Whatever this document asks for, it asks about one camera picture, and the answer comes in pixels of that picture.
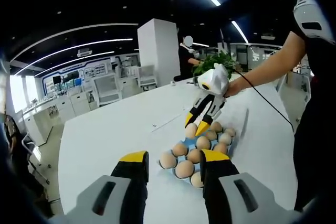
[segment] window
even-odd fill
[[[10,76],[10,90],[12,93],[15,113],[27,107],[27,102],[23,92],[23,83],[21,76]]]
[[[26,84],[27,84],[27,93],[29,101],[32,102],[33,99],[38,100],[35,77],[26,76]]]

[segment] white table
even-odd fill
[[[284,115],[272,84],[258,90]],[[58,179],[62,207],[69,212],[78,194],[101,175],[110,175],[125,154],[149,151],[148,199],[144,223],[207,223],[202,191],[162,170],[156,160],[184,138],[184,121],[199,90],[185,81],[109,104],[68,121],[61,140]],[[275,193],[276,202],[292,209],[296,177],[291,127],[254,90],[227,99],[225,108],[247,106],[248,122],[233,163]]]

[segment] person's hand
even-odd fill
[[[232,97],[243,90],[242,85],[240,84],[240,80],[236,79],[229,83],[229,88],[227,89],[224,97]]]

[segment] green plant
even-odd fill
[[[220,53],[215,55],[208,55],[204,61],[201,61],[198,66],[195,66],[193,69],[194,76],[199,76],[209,69],[213,69],[214,63],[223,64],[229,73],[228,78],[231,79],[232,73],[235,70],[236,62],[229,54],[226,54],[223,51],[220,51]]]

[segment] black cable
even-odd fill
[[[248,82],[248,84],[250,84],[251,85],[251,87],[255,90],[255,91],[257,91],[257,93],[269,104],[269,105],[271,105],[272,106],[272,108],[273,109],[275,109],[282,117],[283,117],[283,119],[285,119],[289,124],[290,124],[290,126],[292,127],[292,130],[293,130],[293,132],[294,132],[294,126],[293,126],[293,124],[280,112],[280,111],[278,111],[278,109],[276,108],[276,107],[274,107],[273,106],[273,104],[271,104],[262,94],[260,94],[260,92],[253,86],[253,84],[245,77],[245,76],[243,76],[240,72],[238,72],[237,70],[234,70],[237,74],[239,74],[241,77],[243,77],[247,82]]]

